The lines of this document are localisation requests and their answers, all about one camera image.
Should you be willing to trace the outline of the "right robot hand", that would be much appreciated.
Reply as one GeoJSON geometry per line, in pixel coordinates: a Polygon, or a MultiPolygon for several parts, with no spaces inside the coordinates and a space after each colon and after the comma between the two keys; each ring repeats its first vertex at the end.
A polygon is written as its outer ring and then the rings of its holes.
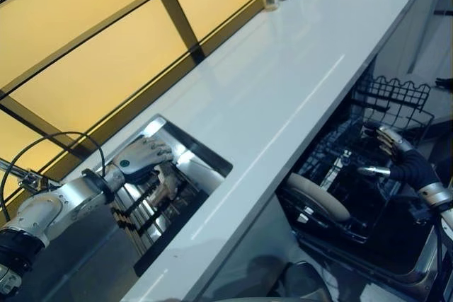
{"type": "Polygon", "coordinates": [[[443,188],[428,160],[398,132],[374,121],[365,122],[364,128],[367,135],[381,143],[379,148],[392,158],[392,165],[389,168],[368,165],[358,168],[358,173],[406,182],[415,191],[428,186],[443,188]]]}

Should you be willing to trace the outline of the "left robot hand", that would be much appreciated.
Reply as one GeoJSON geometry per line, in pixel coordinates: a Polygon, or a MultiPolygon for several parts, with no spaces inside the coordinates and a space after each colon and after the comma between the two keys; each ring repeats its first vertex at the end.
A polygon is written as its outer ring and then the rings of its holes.
{"type": "Polygon", "coordinates": [[[140,137],[126,146],[111,161],[126,183],[147,181],[155,166],[173,160],[172,148],[154,137],[140,137]]]}

